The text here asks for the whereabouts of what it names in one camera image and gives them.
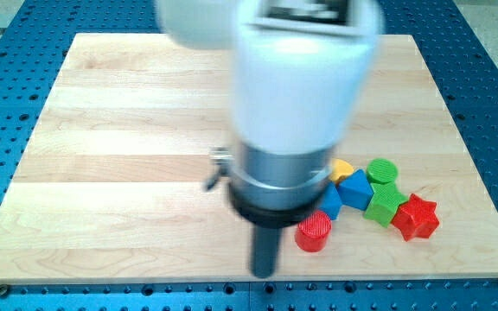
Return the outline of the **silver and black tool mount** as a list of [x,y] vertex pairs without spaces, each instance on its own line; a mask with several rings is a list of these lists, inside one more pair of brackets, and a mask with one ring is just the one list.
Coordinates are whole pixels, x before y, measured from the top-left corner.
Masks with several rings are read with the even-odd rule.
[[314,212],[326,191],[331,151],[283,155],[241,141],[216,147],[209,156],[217,170],[204,188],[226,177],[228,200],[240,216],[264,228],[295,225]]

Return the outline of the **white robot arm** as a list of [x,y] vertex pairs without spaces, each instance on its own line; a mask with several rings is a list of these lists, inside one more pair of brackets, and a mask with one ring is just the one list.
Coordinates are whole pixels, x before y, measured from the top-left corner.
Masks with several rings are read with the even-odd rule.
[[191,49],[232,53],[230,131],[205,184],[227,179],[232,207],[253,225],[250,269],[275,272],[285,227],[326,192],[342,138],[383,29],[380,5],[360,1],[154,3],[159,28]]

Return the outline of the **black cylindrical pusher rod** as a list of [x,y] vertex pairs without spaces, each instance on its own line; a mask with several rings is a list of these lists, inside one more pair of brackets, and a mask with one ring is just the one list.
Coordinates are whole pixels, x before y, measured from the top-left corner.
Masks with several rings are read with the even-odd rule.
[[276,270],[282,230],[255,225],[252,228],[250,270],[258,278],[272,276]]

